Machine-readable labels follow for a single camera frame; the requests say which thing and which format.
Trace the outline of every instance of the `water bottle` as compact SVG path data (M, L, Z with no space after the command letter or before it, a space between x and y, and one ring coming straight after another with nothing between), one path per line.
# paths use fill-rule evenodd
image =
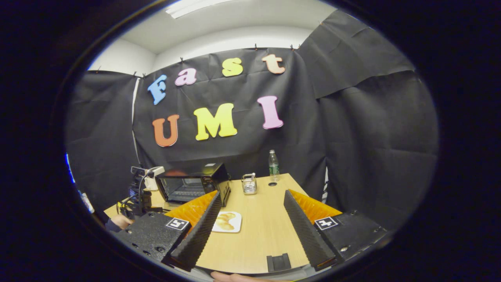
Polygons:
M268 168L270 169L270 178L272 181L279 180L279 160L275 155L275 150L270 150L270 157L268 158Z

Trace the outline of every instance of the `yellow letter m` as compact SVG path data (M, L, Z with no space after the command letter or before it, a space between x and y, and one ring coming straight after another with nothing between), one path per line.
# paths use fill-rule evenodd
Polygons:
M216 116L212 116L207 108L196 109L193 114L197 117L198 134L195 136L197 140L206 140L209 135L205 128L209 131L212 137L216 137L217 129L221 126L219 136L233 136L236 134L236 128L233 127L233 118L231 116L233 104L222 104L217 108Z

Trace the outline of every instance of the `foam letter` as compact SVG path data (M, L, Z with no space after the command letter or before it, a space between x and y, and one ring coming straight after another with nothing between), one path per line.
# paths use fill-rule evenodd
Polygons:
M224 76L234 76L239 75L243 71L243 66L241 65L242 60L240 58L226 59L222 63L222 74Z
M233 104L222 104L217 108L216 116L212 116L207 108L196 109L193 114L196 115L198 121L198 134L195 136L197 140L206 140L209 135L205 128L209 130L212 137L216 137L217 129L221 125L219 136L233 136L236 134L236 128L233 127L233 118L231 116Z
M158 104L165 97L165 93L162 92L162 90L165 91L165 82L163 82L165 79L167 79L167 76L162 74L150 85L150 87L148 87L148 91L153 95L153 105Z
M265 113L264 129L278 128L284 125L284 122L279 119L277 114L276 100L276 96L265 96L258 99L258 103L263 106L263 112Z
M153 128L155 129L155 141L160 147L168 147L174 145L177 141L177 119L178 114L173 114L167 118L170 122L170 137L163 136L163 123L165 119L159 118L153 121Z
M175 84L177 86L182 86L184 84L191 85L195 83L196 78L196 70L195 69L185 69L182 70L179 74L179 77L176 79Z
M263 58L263 62L266 62L266 66L268 67L268 70L271 71L272 73L283 73L285 72L284 67L279 67L278 62L281 62L282 58L277 58L275 57L274 54L269 54L266 57Z

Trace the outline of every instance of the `metal container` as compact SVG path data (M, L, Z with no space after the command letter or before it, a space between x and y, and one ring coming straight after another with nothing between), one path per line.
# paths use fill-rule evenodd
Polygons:
M257 192L256 174L245 174L242 176L242 188L245 195L253 195Z

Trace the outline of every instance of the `cable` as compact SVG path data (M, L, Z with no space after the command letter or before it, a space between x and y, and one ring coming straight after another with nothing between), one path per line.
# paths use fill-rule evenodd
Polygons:
M143 209L141 207L141 184L143 183L144 179L146 178L146 172L144 173L143 178L141 178L141 181L139 181L139 189L138 189L138 195L139 195L139 211L142 213Z
M128 201L130 201L132 198L135 198L137 197L139 194L135 194L135 195L132 195L128 198L126 198L125 200L123 201L120 201L120 202L117 202L117 204L115 205L115 208L117 210L117 214L120 214L120 212L118 211L118 204L120 203L122 206L127 206L127 207L131 207L129 204L127 204Z

